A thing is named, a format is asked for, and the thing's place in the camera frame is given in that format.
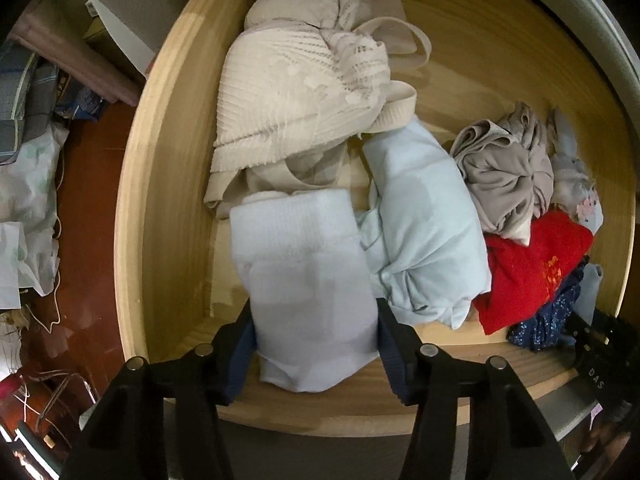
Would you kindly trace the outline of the person right hand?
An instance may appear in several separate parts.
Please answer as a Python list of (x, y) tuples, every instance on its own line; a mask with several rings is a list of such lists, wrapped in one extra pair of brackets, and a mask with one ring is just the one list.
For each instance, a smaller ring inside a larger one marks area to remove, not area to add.
[(604, 449), (604, 456), (613, 463), (630, 439), (631, 433), (622, 429), (621, 422), (614, 422), (605, 411), (600, 411), (593, 419), (588, 437), (582, 446), (582, 452), (591, 452), (600, 445)]

